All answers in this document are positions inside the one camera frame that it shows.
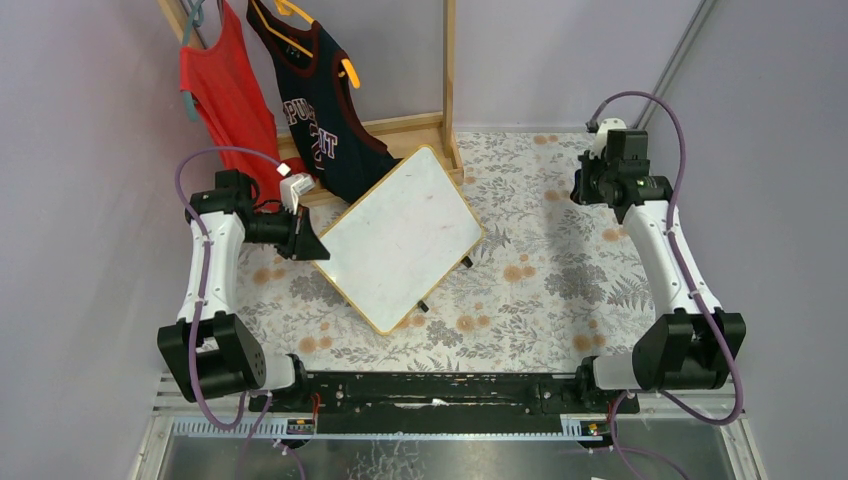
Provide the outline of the yellow framed whiteboard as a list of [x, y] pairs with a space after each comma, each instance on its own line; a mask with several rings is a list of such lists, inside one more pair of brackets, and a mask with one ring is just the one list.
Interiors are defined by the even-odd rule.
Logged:
[[315, 268], [369, 325], [388, 335], [482, 241], [478, 215], [422, 145], [320, 235]]

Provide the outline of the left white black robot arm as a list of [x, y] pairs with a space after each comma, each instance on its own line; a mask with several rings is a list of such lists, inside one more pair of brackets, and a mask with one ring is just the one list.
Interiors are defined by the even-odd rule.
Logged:
[[219, 171], [213, 189], [195, 193], [186, 219], [193, 240], [184, 303], [173, 325], [159, 329], [158, 349], [189, 402], [250, 390], [290, 390], [304, 368], [293, 354], [268, 358], [237, 315], [238, 258], [244, 244], [270, 245], [287, 260], [327, 260], [310, 211], [257, 209], [256, 182]]

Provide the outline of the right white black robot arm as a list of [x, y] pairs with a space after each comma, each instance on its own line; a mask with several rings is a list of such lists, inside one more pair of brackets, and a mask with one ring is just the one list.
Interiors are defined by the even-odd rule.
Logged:
[[671, 182], [650, 172], [648, 134], [617, 119], [593, 130], [578, 158], [574, 202], [605, 205], [635, 245], [657, 318], [627, 353], [583, 362], [595, 391], [715, 390], [747, 329], [710, 291], [688, 248]]

